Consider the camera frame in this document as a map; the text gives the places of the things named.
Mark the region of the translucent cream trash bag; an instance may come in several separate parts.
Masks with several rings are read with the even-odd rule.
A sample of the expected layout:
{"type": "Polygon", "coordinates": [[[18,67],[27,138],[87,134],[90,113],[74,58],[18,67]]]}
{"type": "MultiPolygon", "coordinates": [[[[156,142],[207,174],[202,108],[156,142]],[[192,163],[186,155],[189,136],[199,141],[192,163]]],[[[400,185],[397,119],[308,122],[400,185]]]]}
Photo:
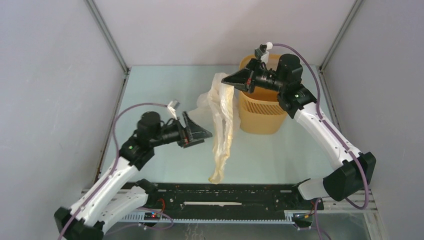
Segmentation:
{"type": "Polygon", "coordinates": [[[189,111],[189,117],[198,125],[213,134],[214,171],[208,178],[212,184],[220,184],[225,177],[225,166],[231,156],[231,147],[235,132],[240,128],[237,97],[235,88],[222,83],[229,75],[216,73],[210,90],[201,94],[196,101],[196,108],[189,111]]]}

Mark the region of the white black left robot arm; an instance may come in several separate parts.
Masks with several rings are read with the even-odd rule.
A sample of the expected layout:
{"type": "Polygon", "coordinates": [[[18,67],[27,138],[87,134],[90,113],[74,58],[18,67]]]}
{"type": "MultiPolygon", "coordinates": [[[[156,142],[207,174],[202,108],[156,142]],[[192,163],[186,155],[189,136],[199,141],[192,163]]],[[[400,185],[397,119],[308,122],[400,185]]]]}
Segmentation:
{"type": "Polygon", "coordinates": [[[147,186],[133,186],[124,196],[113,200],[118,191],[155,155],[155,148],[177,143],[181,148],[203,143],[213,134],[195,123],[188,113],[167,123],[155,111],[145,112],[136,130],[121,146],[114,162],[89,190],[71,207],[54,213],[59,239],[101,240],[124,216],[139,207],[153,208],[158,194],[147,186]]]}

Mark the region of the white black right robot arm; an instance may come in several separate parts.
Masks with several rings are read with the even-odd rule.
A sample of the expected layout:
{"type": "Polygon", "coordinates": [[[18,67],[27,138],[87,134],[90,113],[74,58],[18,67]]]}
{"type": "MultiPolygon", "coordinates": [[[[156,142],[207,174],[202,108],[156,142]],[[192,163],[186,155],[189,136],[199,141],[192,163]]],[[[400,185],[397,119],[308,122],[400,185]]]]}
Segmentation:
{"type": "Polygon", "coordinates": [[[330,197],[339,202],[366,190],[376,165],[371,152],[364,153],[352,145],[325,117],[319,101],[302,84],[302,73],[299,57],[287,53],[280,56],[275,70],[267,69],[259,58],[252,58],[244,68],[221,81],[249,94],[257,87],[276,92],[280,108],[326,151],[333,172],[295,185],[297,191],[290,201],[297,209],[304,209],[312,199],[330,197]]]}

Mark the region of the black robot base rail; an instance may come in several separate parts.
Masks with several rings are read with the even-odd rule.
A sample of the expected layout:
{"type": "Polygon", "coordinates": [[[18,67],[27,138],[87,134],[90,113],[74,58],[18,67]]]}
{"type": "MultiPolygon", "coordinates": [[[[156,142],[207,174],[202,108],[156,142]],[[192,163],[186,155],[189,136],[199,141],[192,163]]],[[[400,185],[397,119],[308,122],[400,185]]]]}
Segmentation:
{"type": "Polygon", "coordinates": [[[146,187],[146,208],[175,223],[298,224],[308,227],[324,202],[302,200],[291,184],[150,183],[124,184],[120,193],[146,187]]]}

